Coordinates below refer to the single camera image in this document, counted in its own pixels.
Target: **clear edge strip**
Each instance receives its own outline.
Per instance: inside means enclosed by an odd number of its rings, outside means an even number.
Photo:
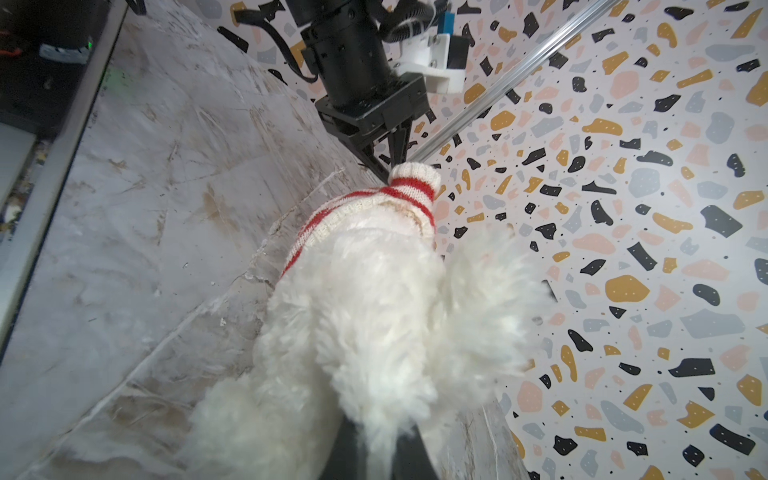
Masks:
[[[595,0],[587,8],[577,13],[571,20],[565,22],[560,28],[539,45],[534,51],[526,55],[513,69],[499,78],[488,90],[483,92],[477,100],[473,101],[461,113],[452,118],[438,133],[434,134],[419,148],[408,161],[425,162],[436,151],[446,145],[458,132],[464,130],[482,112],[492,107],[506,93],[525,80],[530,74],[544,63],[563,45],[573,37],[581,33],[592,22],[600,18],[619,0]]]
[[[35,264],[51,215],[56,207],[61,187],[69,173],[74,153],[78,149],[85,122],[98,93],[101,78],[118,39],[127,2],[112,2],[104,30],[86,67],[78,91],[72,101],[64,127],[51,145],[45,167],[25,205],[22,218],[8,242],[8,257],[0,270],[0,339],[6,336],[16,315],[17,306]]]

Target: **terrazzo pattern wall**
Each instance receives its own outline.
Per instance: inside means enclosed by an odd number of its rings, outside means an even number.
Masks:
[[[245,47],[249,55],[305,100],[314,101],[326,94],[321,81],[307,84],[288,68],[269,35],[259,28],[240,25],[234,20],[236,10],[253,8],[268,11],[271,14],[268,17],[270,24],[291,46],[299,65],[308,73],[301,55],[304,43],[300,30],[280,0],[267,3],[260,3],[259,0],[182,0],[182,3],[219,32],[236,35],[238,45]],[[387,6],[394,4],[396,0],[384,1]],[[464,0],[463,3],[455,0],[452,7],[457,14],[454,34],[471,39],[465,91],[461,94],[430,95],[432,110],[413,122],[410,151],[415,151],[419,142],[439,131],[450,118],[519,63],[530,49],[542,43],[586,5],[587,0]],[[399,57],[399,44],[385,44],[384,47],[390,58]],[[384,155],[388,160],[388,153],[386,142],[377,146],[377,155]]]
[[[557,297],[498,397],[531,479],[768,476],[768,12],[623,0],[430,162],[447,257],[511,223]]]

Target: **red and white knit garment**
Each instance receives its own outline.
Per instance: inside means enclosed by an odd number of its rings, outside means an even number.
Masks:
[[[422,237],[431,240],[435,236],[432,205],[440,181],[440,174],[429,165],[406,162],[392,169],[388,187],[359,190],[325,203],[299,232],[283,275],[305,249],[326,239],[349,215],[383,204],[406,211],[420,224]]]

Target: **white fluffy fur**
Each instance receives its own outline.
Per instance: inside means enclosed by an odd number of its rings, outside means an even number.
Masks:
[[[197,406],[192,470],[316,480],[341,411],[380,475],[414,422],[434,459],[456,411],[521,372],[531,318],[549,304],[510,234],[470,230],[446,267],[411,219],[380,207],[304,251],[276,285],[253,370]]]

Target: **knit fabric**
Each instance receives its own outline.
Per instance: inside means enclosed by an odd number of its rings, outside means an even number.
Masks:
[[[349,215],[378,206],[407,212],[416,219],[422,237],[431,240],[435,236],[432,205],[440,181],[440,174],[429,165],[406,162],[392,169],[388,187],[358,190],[325,203],[299,232],[283,275],[305,249],[326,239]]]

